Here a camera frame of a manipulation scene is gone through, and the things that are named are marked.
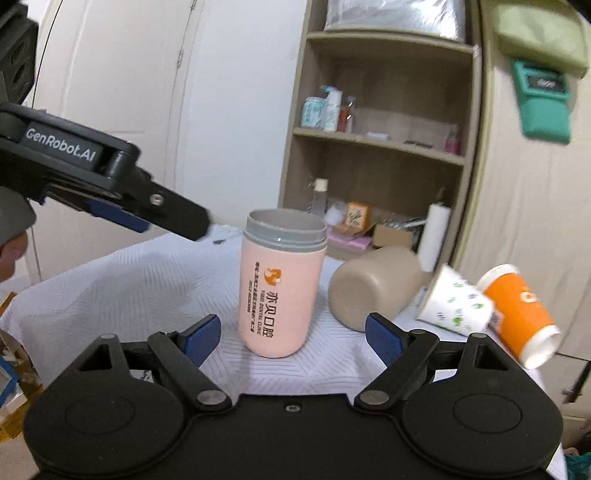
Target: orange paper cup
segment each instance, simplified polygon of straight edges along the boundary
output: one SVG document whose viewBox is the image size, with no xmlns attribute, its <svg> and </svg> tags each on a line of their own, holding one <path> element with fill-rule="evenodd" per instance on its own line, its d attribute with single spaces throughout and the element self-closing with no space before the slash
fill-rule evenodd
<svg viewBox="0 0 591 480">
<path fill-rule="evenodd" d="M 489 270 L 477 288 L 495 302 L 491 327 L 524 368 L 538 368 L 556 353 L 560 330 L 517 267 L 505 264 Z"/>
</svg>

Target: gray thermos rim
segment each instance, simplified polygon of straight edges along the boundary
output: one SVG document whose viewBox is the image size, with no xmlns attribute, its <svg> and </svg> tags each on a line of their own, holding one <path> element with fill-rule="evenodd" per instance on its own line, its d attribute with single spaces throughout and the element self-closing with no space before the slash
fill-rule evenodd
<svg viewBox="0 0 591 480">
<path fill-rule="evenodd" d="M 287 208 L 251 212 L 244 237 L 262 247 L 285 252 L 317 252 L 327 245 L 322 218 Z"/>
</svg>

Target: silver bag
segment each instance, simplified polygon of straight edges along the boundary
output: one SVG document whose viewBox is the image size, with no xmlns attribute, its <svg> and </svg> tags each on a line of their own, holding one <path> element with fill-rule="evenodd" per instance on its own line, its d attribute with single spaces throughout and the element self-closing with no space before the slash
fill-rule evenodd
<svg viewBox="0 0 591 480">
<path fill-rule="evenodd" d="M 465 42 L 465 17 L 465 0 L 329 0 L 325 30 L 395 30 Z"/>
</svg>

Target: screw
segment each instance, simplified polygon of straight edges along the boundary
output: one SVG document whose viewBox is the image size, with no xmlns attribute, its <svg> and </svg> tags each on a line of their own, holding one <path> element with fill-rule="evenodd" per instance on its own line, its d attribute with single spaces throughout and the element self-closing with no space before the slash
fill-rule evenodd
<svg viewBox="0 0 591 480">
<path fill-rule="evenodd" d="M 150 203 L 155 207 L 159 207 L 164 203 L 164 197 L 159 193 L 153 193 L 150 195 Z"/>
<path fill-rule="evenodd" d="M 390 396 L 381 390 L 367 390 L 359 396 L 359 399 L 366 405 L 383 405 L 390 400 Z"/>
<path fill-rule="evenodd" d="M 574 394 L 574 390 L 563 390 L 562 391 L 562 394 L 563 395 L 569 395 L 570 396 L 570 395 L 573 395 Z M 583 392 L 579 392 L 577 394 L 577 398 L 582 397 L 582 396 L 583 396 Z"/>
<path fill-rule="evenodd" d="M 224 403 L 227 397 L 221 390 L 203 390 L 197 395 L 197 401 L 203 405 L 214 406 Z"/>
</svg>

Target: paper cup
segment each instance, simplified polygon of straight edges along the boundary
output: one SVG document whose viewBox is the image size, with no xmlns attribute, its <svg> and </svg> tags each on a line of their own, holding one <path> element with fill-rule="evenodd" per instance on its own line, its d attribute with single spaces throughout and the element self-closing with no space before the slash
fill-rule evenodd
<svg viewBox="0 0 591 480">
<path fill-rule="evenodd" d="M 524 368 L 538 368 L 556 353 L 560 330 L 517 267 L 499 265 L 477 287 L 495 302 L 492 329 Z"/>
<path fill-rule="evenodd" d="M 493 311 L 491 299 L 448 265 L 442 265 L 417 318 L 468 336 L 484 332 Z"/>
</svg>

